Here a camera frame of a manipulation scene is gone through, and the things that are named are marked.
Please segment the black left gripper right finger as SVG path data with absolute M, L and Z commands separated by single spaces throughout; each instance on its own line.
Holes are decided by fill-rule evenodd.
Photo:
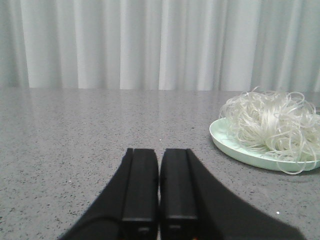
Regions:
M 232 193 L 191 149 L 165 150 L 160 169 L 163 240 L 303 240 L 295 227 Z

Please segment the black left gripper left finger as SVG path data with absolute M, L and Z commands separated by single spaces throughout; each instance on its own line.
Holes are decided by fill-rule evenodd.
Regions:
M 127 149 L 109 183 L 62 240 L 155 240 L 159 167 L 152 149 Z

